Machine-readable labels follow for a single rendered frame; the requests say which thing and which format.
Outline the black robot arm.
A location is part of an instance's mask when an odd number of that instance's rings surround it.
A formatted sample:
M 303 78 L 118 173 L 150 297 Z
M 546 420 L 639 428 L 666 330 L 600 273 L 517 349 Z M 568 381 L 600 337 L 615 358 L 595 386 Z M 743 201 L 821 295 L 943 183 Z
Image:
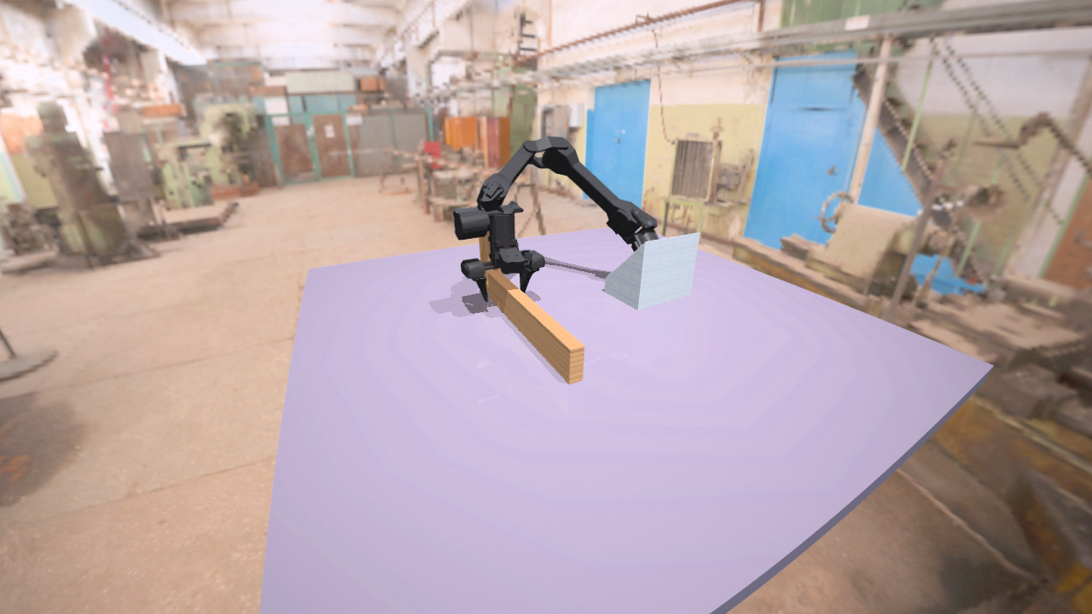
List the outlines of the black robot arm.
M 534 156 L 541 152 L 543 152 L 542 157 Z M 480 185 L 479 197 L 476 200 L 478 206 L 454 209 L 454 227 L 456 227 L 454 232 L 458 240 L 486 237 L 487 232 L 496 237 L 514 235 L 514 214 L 524 210 L 513 201 L 510 205 L 502 206 L 502 203 L 511 185 L 514 185 L 526 165 L 535 165 L 541 170 L 551 170 L 569 177 L 578 189 L 582 189 L 605 211 L 608 217 L 606 225 L 612 227 L 615 234 L 620 235 L 625 244 L 632 244 L 633 252 L 645 241 L 658 240 L 658 234 L 653 231 L 658 227 L 658 220 L 644 212 L 641 206 L 633 205 L 631 201 L 618 199 L 617 194 L 603 185 L 593 172 L 578 162 L 575 147 L 565 137 L 558 135 L 541 137 L 536 141 L 522 143 L 503 170 L 494 172 Z M 524 267 L 533 264 L 533 252 L 519 250 L 517 243 L 511 248 L 497 247 L 494 251 L 494 264 L 497 264 L 497 260 L 505 275 L 510 273 L 521 275 Z

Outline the brown wooden board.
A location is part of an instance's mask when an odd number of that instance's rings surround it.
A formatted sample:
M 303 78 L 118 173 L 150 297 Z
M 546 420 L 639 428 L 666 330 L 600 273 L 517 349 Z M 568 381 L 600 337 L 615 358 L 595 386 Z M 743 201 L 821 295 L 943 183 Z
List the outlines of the brown wooden board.
M 584 345 L 498 269 L 489 269 L 489 298 L 569 383 L 584 380 Z

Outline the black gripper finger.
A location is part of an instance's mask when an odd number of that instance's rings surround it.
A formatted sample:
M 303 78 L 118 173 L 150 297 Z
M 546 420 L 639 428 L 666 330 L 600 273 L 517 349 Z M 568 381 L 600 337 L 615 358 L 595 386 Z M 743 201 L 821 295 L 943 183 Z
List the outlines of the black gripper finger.
M 523 293 L 526 292 L 526 288 L 527 288 L 527 285 L 529 285 L 529 280 L 531 279 L 531 276 L 534 275 L 534 273 L 536 271 L 538 271 L 538 270 L 539 270 L 539 268 L 537 268 L 537 269 L 534 269 L 534 268 L 529 269 L 527 267 L 524 267 L 523 273 L 521 273 L 521 275 L 520 275 L 520 287 L 521 287 L 521 291 Z
M 476 282 L 477 285 L 479 285 L 480 296 L 484 297 L 485 302 L 488 302 L 487 291 L 486 291 L 486 276 L 483 275 L 483 278 L 473 278 L 472 280 Z

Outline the wooden post with slot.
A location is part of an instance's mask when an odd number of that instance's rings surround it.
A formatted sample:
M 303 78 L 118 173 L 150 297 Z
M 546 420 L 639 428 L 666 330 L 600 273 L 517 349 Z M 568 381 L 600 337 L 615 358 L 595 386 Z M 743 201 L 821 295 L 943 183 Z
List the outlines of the wooden post with slot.
M 489 259 L 489 232 L 487 232 L 486 237 L 479 237 L 479 249 L 480 249 L 480 262 L 491 261 Z M 485 269 L 484 276 L 486 276 L 486 291 L 489 292 L 487 271 L 489 270 Z M 502 269 L 498 268 L 498 271 L 502 272 Z

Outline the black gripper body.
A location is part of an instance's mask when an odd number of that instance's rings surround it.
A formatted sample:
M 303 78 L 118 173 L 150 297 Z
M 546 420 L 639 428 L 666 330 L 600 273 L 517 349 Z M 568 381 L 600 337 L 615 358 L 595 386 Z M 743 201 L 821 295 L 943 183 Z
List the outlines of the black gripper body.
M 468 279 L 483 278 L 483 275 L 485 274 L 485 269 L 500 268 L 498 265 L 498 260 L 497 264 L 494 264 L 494 251 L 496 250 L 497 247 L 511 248 L 513 244 L 517 244 L 515 234 L 506 237 L 496 237 L 489 235 L 489 259 L 491 261 L 480 262 L 479 258 L 463 260 L 461 261 L 462 273 L 466 275 Z M 533 252 L 533 264 L 531 264 L 531 267 L 527 268 L 537 269 L 545 267 L 545 259 L 543 259 L 543 255 L 536 252 L 536 250 L 531 250 L 531 251 Z

